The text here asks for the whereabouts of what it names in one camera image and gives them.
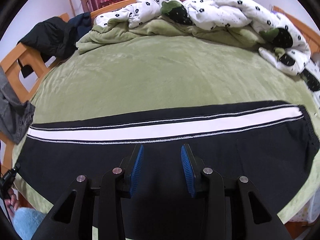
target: white stripe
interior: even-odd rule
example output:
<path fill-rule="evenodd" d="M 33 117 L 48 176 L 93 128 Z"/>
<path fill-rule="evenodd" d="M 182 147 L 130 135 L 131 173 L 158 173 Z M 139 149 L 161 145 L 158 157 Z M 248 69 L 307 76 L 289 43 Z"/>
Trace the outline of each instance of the white stripe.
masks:
<path fill-rule="evenodd" d="M 298 107 L 286 107 L 241 116 L 221 117 L 212 120 L 154 124 L 106 130 L 45 131 L 29 128 L 28 135 L 48 140 L 143 140 L 239 129 L 275 122 L 285 118 L 299 117 L 301 115 L 302 112 Z"/>
<path fill-rule="evenodd" d="M 166 139 L 157 139 L 157 140 L 147 140 L 147 141 L 116 141 L 116 142 L 76 142 L 76 141 L 54 141 L 54 140 L 47 140 L 47 139 L 40 139 L 36 137 L 32 137 L 30 135 L 27 135 L 27 137 L 42 141 L 42 142 L 52 142 L 52 143 L 73 143 L 73 144 L 93 144 L 93 145 L 106 145 L 106 144 L 132 144 L 132 143 L 155 143 L 155 142 L 168 142 L 168 141 L 177 141 L 177 140 L 185 140 L 185 139 L 191 139 L 191 138 L 198 138 L 198 137 L 205 137 L 205 136 L 212 136 L 212 135 L 219 135 L 219 134 L 225 134 L 225 133 L 236 133 L 236 132 L 244 132 L 256 128 L 263 128 L 263 127 L 268 127 L 272 125 L 276 125 L 279 123 L 284 123 L 284 122 L 292 122 L 292 121 L 297 121 L 299 119 L 302 119 L 303 116 L 297 117 L 297 118 L 291 118 L 291 119 L 285 119 L 281 120 L 279 122 L 275 123 L 269 123 L 269 124 L 264 124 L 264 125 L 258 125 L 254 127 L 249 127 L 245 129 L 239 129 L 239 130 L 232 130 L 232 131 L 221 131 L 221 132 L 214 132 L 214 133 L 206 133 L 206 134 L 196 134 L 196 135 L 191 135 L 191 136 L 183 136 L 183 137 L 175 137 L 175 138 L 166 138 Z"/>
<path fill-rule="evenodd" d="M 297 106 L 293 104 L 283 104 L 278 106 L 267 106 L 267 107 L 261 107 L 253 110 L 246 110 L 242 112 L 237 113 L 225 113 L 225 114 L 214 114 L 214 115 L 208 115 L 208 116 L 195 116 L 195 117 L 187 117 L 187 118 L 178 118 L 178 119 L 165 119 L 165 120 L 155 120 L 155 121 L 148 121 L 148 122 L 134 122 L 134 123 L 126 123 L 126 124 L 117 124 L 117 125 L 105 125 L 105 126 L 82 126 L 82 127 L 73 127 L 73 128 L 41 128 L 41 127 L 33 127 L 32 129 L 35 130 L 78 130 L 78 129 L 100 129 L 100 128 L 111 128 L 111 127 L 121 127 L 121 126 L 127 126 L 127 125 L 137 125 L 137 124 L 147 124 L 147 123 L 157 123 L 157 122 L 170 122 L 170 121 L 185 121 L 185 120 L 191 120 L 191 119 L 210 119 L 213 117 L 218 116 L 224 116 L 224 115 L 237 115 L 237 114 L 246 114 L 246 113 L 252 113 L 256 111 L 262 111 L 262 110 L 268 110 L 268 109 L 274 109 L 274 108 L 281 108 L 281 107 L 288 107 L 288 106 Z"/>

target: wooden bed frame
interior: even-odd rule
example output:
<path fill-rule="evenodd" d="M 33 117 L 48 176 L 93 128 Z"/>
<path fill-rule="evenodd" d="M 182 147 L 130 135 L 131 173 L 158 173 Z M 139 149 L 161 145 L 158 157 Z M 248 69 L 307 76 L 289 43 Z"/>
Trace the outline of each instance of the wooden bed frame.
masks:
<path fill-rule="evenodd" d="M 124 0 L 115 4 L 111 4 L 109 6 L 103 7 L 91 13 L 91 18 L 94 19 L 99 14 L 113 11 L 116 9 L 120 9 L 129 4 L 135 3 L 136 0 Z M 285 14 L 293 24 L 301 31 L 301 33 L 307 39 L 307 42 L 310 45 L 311 51 L 319 52 L 320 51 L 320 35 L 318 35 L 315 31 L 313 31 L 310 27 L 299 21 L 298 19 L 292 17 L 289 14 L 286 14 L 279 7 L 274 6 L 274 11 L 281 12 Z M 68 14 L 63 14 L 60 16 L 64 21 L 69 20 Z M 26 90 L 26 88 L 22 85 L 19 79 L 20 66 L 17 63 L 17 59 L 23 65 L 29 64 L 34 72 L 36 73 L 38 80 L 35 85 L 31 89 L 30 92 Z M 55 66 L 59 64 L 60 60 L 56 59 L 49 67 L 46 67 L 43 60 L 41 59 L 40 52 L 32 49 L 28 46 L 19 43 L 11 52 L 0 62 L 0 66 L 4 69 L 4 72 L 13 88 L 15 93 L 21 102 L 25 102 L 26 100 L 30 100 L 31 97 L 36 92 L 37 88 L 43 77 Z M 0 132 L 0 139 L 6 144 L 5 152 L 4 152 L 4 160 L 1 164 L 1 172 L 4 174 L 8 169 L 12 168 L 12 150 L 14 147 L 14 142 L 10 141 L 2 132 Z"/>

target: human hand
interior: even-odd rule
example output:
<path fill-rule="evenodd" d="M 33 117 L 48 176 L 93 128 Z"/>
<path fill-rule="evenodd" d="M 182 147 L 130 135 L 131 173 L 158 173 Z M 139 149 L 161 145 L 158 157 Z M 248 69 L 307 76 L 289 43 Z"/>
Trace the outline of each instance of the human hand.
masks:
<path fill-rule="evenodd" d="M 15 195 L 15 193 L 13 192 L 13 189 L 10 188 L 8 190 L 8 194 L 10 196 L 10 199 L 5 199 L 4 200 L 4 203 L 5 203 L 5 206 L 9 212 L 9 215 L 11 217 L 14 217 L 14 213 L 12 211 L 12 209 L 10 207 L 13 207 L 14 211 L 16 211 L 18 208 L 20 208 L 20 202 L 19 200 L 17 200 L 17 196 Z"/>

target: silver screw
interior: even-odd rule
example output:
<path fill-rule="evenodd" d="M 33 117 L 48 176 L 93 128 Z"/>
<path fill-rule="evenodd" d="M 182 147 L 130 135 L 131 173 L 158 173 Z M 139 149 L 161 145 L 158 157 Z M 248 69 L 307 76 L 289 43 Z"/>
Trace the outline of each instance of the silver screw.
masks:
<path fill-rule="evenodd" d="M 213 170 L 212 170 L 211 168 L 204 168 L 204 169 L 203 169 L 203 172 L 204 172 L 205 174 L 211 174 L 211 173 L 213 173 Z"/>
<path fill-rule="evenodd" d="M 113 174 L 120 174 L 122 172 L 122 169 L 121 168 L 114 168 L 113 170 L 112 170 L 112 173 Z"/>
<path fill-rule="evenodd" d="M 85 176 L 84 175 L 80 175 L 77 177 L 77 181 L 78 182 L 83 182 L 85 180 Z"/>
<path fill-rule="evenodd" d="M 246 176 L 241 176 L 240 181 L 243 183 L 247 183 L 249 181 L 249 179 Z"/>

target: green bed sheet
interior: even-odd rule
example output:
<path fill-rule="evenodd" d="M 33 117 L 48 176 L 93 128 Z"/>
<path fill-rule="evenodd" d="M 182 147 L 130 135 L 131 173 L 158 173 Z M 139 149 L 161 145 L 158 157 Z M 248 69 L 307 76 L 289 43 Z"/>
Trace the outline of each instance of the green bed sheet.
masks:
<path fill-rule="evenodd" d="M 319 113 L 302 80 L 279 72 L 258 53 L 194 36 L 142 36 L 82 55 L 76 51 L 50 71 L 31 102 L 34 123 L 48 123 L 260 100 L 306 106 L 319 134 Z M 14 148 L 13 163 L 23 143 Z M 319 174 L 317 154 L 307 182 L 278 214 L 283 223 L 315 193 Z M 50 210 L 52 204 L 21 177 L 15 184 L 36 209 Z"/>

